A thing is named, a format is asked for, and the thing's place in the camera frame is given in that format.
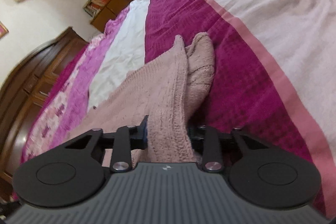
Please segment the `pink knitted sweater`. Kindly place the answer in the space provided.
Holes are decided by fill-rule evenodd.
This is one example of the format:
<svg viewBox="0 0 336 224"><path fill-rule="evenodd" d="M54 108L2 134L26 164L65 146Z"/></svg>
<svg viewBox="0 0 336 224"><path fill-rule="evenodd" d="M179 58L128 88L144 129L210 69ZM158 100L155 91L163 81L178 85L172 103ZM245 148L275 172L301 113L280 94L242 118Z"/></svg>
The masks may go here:
<svg viewBox="0 0 336 224"><path fill-rule="evenodd" d="M129 73L66 140L92 128L115 132L147 118L147 149L132 151L133 164L195 161L187 123L210 91L214 66L214 48L207 33L196 34L189 46L177 35L168 51Z"/></svg>

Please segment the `dark wooden headboard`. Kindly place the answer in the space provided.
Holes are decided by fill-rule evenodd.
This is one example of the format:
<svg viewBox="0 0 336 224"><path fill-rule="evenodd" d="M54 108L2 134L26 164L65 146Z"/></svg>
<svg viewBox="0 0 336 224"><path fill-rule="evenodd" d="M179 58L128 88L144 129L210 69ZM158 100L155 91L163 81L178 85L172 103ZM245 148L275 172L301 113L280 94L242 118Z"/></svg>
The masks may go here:
<svg viewBox="0 0 336 224"><path fill-rule="evenodd" d="M30 52L1 87L1 201L13 194L12 176L23 146L60 73L87 45L72 27Z"/></svg>

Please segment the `purple pink white bedspread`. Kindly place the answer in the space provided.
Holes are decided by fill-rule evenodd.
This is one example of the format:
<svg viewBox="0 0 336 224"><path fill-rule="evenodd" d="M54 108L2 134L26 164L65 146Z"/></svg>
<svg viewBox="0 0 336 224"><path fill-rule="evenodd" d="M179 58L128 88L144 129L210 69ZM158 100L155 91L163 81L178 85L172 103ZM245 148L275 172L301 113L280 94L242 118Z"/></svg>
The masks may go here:
<svg viewBox="0 0 336 224"><path fill-rule="evenodd" d="M67 141L129 73L209 35L214 78L188 122L250 134L311 161L335 217L335 0L135 0L61 73L21 162Z"/></svg>

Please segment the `row of books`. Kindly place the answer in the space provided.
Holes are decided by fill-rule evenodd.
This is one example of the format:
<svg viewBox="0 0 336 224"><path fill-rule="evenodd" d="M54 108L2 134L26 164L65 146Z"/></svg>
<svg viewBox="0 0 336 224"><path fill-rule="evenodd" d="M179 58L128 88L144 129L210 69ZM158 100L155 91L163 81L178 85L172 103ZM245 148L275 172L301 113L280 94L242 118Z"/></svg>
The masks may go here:
<svg viewBox="0 0 336 224"><path fill-rule="evenodd" d="M102 0L88 0L83 6L83 10L92 18L105 6Z"/></svg>

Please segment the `framed wall picture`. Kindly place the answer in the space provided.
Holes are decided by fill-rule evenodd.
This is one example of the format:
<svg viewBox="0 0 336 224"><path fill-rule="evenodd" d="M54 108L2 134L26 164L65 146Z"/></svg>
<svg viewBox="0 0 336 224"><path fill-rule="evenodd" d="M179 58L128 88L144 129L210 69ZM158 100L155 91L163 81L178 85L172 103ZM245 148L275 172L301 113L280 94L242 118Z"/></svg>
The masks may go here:
<svg viewBox="0 0 336 224"><path fill-rule="evenodd" d="M8 33L9 33L8 29L2 22L0 22L0 38L3 38Z"/></svg>

